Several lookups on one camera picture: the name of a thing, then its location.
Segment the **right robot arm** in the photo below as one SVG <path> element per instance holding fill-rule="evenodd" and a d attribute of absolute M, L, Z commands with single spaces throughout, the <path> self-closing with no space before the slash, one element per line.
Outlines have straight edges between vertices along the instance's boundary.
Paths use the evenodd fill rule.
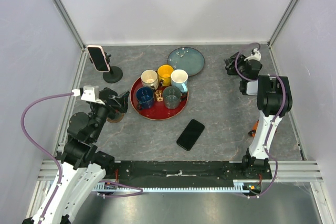
<path fill-rule="evenodd" d="M 255 51 L 249 57 L 235 53 L 224 60 L 228 75 L 240 76 L 239 90 L 243 95 L 256 96 L 259 120 L 249 136 L 254 139 L 238 165 L 248 179 L 261 175 L 271 179 L 269 152 L 277 128 L 292 108 L 289 80 L 284 76 L 260 75 L 263 65 L 261 54 Z"/>

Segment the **orange mug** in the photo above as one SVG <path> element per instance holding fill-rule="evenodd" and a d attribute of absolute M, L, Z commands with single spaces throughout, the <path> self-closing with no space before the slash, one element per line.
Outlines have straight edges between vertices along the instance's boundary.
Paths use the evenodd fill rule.
<path fill-rule="evenodd" d="M 253 128 L 248 132 L 248 135 L 250 137 L 255 137 L 257 128 L 258 128 L 258 124 L 259 124 L 259 120 L 255 123 L 255 125 L 253 126 Z"/>

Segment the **black folding phone stand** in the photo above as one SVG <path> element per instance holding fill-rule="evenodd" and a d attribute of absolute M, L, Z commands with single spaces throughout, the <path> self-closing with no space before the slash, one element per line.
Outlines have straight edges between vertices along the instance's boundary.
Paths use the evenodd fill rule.
<path fill-rule="evenodd" d="M 237 58 L 238 52 L 236 52 L 235 54 L 233 54 L 232 56 L 230 56 L 229 58 L 224 60 L 225 63 L 225 70 L 227 71 L 228 75 L 231 76 L 237 76 L 237 70 L 235 68 L 235 60 Z M 244 70 L 245 67 L 245 56 L 244 55 L 240 55 L 238 60 L 237 60 L 237 68 L 240 72 L 242 72 Z"/>

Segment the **black phone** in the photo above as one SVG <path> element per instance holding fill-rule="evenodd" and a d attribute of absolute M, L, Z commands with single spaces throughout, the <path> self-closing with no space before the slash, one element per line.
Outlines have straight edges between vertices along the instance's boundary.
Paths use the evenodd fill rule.
<path fill-rule="evenodd" d="M 186 128 L 178 137 L 176 141 L 177 145 L 186 151 L 190 151 L 194 144 L 197 142 L 204 129 L 204 124 L 200 123 L 195 119 L 190 120 Z"/>

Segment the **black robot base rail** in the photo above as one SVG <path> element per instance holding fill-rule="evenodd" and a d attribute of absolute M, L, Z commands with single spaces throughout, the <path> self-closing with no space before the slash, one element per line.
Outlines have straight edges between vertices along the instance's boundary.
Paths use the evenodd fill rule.
<path fill-rule="evenodd" d="M 271 168 L 244 168 L 229 161 L 120 161 L 107 179 L 143 188 L 232 187 L 234 180 L 272 179 Z"/>

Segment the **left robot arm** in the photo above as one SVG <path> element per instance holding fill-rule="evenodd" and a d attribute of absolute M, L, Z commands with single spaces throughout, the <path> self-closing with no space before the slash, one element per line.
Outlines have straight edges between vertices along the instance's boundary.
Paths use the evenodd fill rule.
<path fill-rule="evenodd" d="M 87 102 L 90 112 L 71 116 L 60 160 L 47 153 L 58 172 L 42 205 L 24 223 L 73 223 L 97 183 L 114 175 L 114 157 L 98 151 L 95 142 L 106 122 L 119 122 L 126 114 L 129 94 L 91 85 L 70 92 Z"/>

